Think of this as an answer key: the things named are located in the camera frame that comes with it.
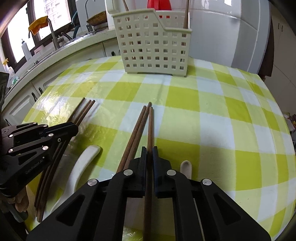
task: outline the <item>yellow-green check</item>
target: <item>yellow-green check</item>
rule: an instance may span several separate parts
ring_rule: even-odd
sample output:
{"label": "yellow-green check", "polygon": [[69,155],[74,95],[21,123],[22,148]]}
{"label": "yellow-green check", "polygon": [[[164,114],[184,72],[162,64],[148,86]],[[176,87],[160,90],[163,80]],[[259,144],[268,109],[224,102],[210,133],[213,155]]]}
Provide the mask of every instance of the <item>yellow-green check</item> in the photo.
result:
{"label": "yellow-green check", "polygon": [[[73,160],[87,146],[99,145],[102,151],[79,187],[89,178],[101,181],[114,175],[138,115],[151,101],[160,157],[170,160],[176,170],[182,161],[191,161],[194,180],[212,179],[273,239],[289,222],[296,196],[294,148],[277,103],[257,75],[197,59],[189,59],[186,78],[127,74],[120,56],[89,60],[64,71],[24,122],[50,126],[65,122],[82,97],[95,99],[96,104],[66,150],[46,216],[63,193]],[[137,155],[143,145],[147,125]],[[32,199],[38,181],[39,176],[28,185]],[[142,204],[129,203],[133,208],[123,240],[141,238]],[[174,240],[171,204],[159,201],[155,206],[165,211],[152,216],[157,220],[152,224],[154,240]],[[32,229],[36,221],[33,208],[29,211],[27,224]]]}

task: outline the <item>plastic tablecloth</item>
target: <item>plastic tablecloth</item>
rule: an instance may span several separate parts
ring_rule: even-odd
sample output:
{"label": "plastic tablecloth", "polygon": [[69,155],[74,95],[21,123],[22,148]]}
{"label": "plastic tablecloth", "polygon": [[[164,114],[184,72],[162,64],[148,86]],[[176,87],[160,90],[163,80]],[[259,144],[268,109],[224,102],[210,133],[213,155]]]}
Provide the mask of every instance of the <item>plastic tablecloth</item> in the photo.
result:
{"label": "plastic tablecloth", "polygon": [[[161,158],[179,170],[193,166],[192,179],[210,178],[274,240],[295,208],[295,152],[282,113],[256,74],[189,59],[187,77],[127,74],[120,56],[74,64],[46,89],[24,119],[49,126],[65,122],[80,100],[96,103],[63,156],[50,188],[45,217],[63,193],[71,169],[92,144],[100,154],[83,173],[111,178],[143,105],[155,112],[155,145]],[[147,146],[147,124],[138,148]],[[34,198],[40,175],[28,184],[29,229],[38,223]],[[153,200],[153,240],[175,240],[172,203]],[[140,240],[143,200],[129,200],[123,240]]]}

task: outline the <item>red object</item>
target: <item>red object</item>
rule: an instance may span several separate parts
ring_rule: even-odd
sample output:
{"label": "red object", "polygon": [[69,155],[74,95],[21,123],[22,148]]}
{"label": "red object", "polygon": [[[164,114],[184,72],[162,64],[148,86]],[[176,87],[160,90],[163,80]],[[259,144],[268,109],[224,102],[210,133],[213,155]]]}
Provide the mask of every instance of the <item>red object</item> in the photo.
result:
{"label": "red object", "polygon": [[172,10],[170,0],[148,0],[147,8],[155,10]]}

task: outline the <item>metal rivet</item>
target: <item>metal rivet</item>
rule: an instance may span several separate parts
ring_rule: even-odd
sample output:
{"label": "metal rivet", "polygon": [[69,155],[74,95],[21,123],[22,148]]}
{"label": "metal rivet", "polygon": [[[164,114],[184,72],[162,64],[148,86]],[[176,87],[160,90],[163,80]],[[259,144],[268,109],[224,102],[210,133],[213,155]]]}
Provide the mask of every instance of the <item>metal rivet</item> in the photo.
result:
{"label": "metal rivet", "polygon": [[204,185],[206,185],[206,186],[209,186],[209,185],[211,185],[212,184],[212,181],[210,180],[210,179],[204,179],[203,181],[202,181],[202,183],[204,184]]}
{"label": "metal rivet", "polygon": [[168,171],[167,171],[167,174],[168,174],[169,176],[174,176],[174,175],[176,175],[176,171],[175,171],[175,170],[168,170]]}
{"label": "metal rivet", "polygon": [[126,176],[130,176],[133,174],[133,171],[131,169],[126,169],[124,172],[123,172],[124,175]]}
{"label": "metal rivet", "polygon": [[89,186],[94,186],[94,185],[96,185],[98,183],[98,181],[96,180],[96,179],[89,179],[88,181],[87,181],[87,184],[89,185]]}

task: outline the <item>window pane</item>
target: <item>window pane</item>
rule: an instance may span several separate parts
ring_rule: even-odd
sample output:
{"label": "window pane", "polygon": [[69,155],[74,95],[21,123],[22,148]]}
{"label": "window pane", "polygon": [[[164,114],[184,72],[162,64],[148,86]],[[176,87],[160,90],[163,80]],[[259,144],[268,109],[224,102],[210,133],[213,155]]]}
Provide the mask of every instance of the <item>window pane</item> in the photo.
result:
{"label": "window pane", "polygon": [[[36,19],[48,16],[54,31],[71,22],[67,0],[35,0],[34,11]],[[41,39],[44,39],[49,34],[49,27],[39,30]]]}
{"label": "window pane", "polygon": [[16,62],[19,62],[25,56],[22,50],[22,39],[27,43],[30,50],[35,47],[33,38],[28,39],[29,20],[26,7],[27,5],[23,6],[8,24],[9,41]]}

